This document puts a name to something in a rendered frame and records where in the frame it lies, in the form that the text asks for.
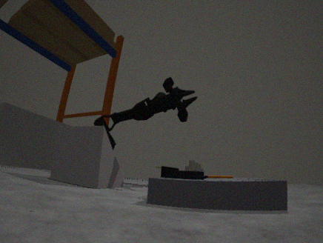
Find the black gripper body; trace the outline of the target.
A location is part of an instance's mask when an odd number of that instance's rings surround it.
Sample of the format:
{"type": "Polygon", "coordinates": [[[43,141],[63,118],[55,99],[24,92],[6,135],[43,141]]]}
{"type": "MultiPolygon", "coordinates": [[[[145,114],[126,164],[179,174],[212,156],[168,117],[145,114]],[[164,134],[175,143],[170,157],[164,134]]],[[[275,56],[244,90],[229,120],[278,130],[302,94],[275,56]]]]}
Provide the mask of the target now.
{"type": "Polygon", "coordinates": [[[173,88],[174,82],[172,77],[169,77],[165,79],[163,87],[166,91],[166,93],[170,92],[169,96],[162,96],[160,99],[158,99],[158,106],[159,109],[164,113],[167,112],[167,110],[173,109],[175,110],[176,107],[178,109],[178,117],[181,122],[186,122],[188,117],[187,109],[185,109],[185,112],[182,111],[181,105],[179,100],[176,98],[176,95],[174,93],[176,88],[173,88]]]}

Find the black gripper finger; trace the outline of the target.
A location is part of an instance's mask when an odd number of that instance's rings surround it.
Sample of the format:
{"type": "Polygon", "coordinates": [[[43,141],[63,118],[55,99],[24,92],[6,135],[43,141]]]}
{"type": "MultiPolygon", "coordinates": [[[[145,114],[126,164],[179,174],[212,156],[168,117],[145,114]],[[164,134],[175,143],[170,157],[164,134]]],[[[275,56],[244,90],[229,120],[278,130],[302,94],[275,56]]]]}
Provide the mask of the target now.
{"type": "Polygon", "coordinates": [[[191,104],[191,102],[193,102],[194,100],[197,100],[197,97],[191,97],[189,99],[183,99],[182,100],[182,105],[181,105],[181,108],[182,108],[182,111],[185,112],[185,109],[191,104]]]}
{"type": "Polygon", "coordinates": [[[183,96],[189,96],[193,93],[195,93],[194,90],[180,90],[178,87],[176,87],[175,91],[174,91],[176,98],[181,98],[183,96]]]}

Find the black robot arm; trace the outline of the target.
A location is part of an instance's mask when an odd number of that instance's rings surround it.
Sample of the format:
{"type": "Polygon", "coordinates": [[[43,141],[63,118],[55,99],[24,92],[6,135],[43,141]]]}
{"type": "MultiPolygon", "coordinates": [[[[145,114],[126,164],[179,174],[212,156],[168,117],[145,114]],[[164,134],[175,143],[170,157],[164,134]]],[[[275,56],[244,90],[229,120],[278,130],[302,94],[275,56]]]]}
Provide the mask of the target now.
{"type": "Polygon", "coordinates": [[[96,119],[93,124],[95,126],[105,126],[107,136],[110,140],[112,148],[114,149],[116,143],[109,132],[113,130],[115,124],[118,124],[119,122],[127,121],[129,119],[135,119],[136,121],[140,121],[140,120],[144,121],[149,119],[150,117],[154,116],[154,114],[162,112],[158,106],[158,99],[160,99],[162,96],[169,96],[169,95],[170,93],[166,95],[163,92],[159,92],[156,94],[156,96],[153,99],[150,100],[148,97],[140,101],[139,103],[135,104],[135,106],[129,110],[121,111],[119,113],[115,112],[111,115],[103,115],[98,119],[96,119]],[[147,102],[147,105],[144,102],[147,102]],[[114,124],[111,128],[109,128],[105,123],[104,117],[111,117],[111,119],[114,121],[114,124]]]}

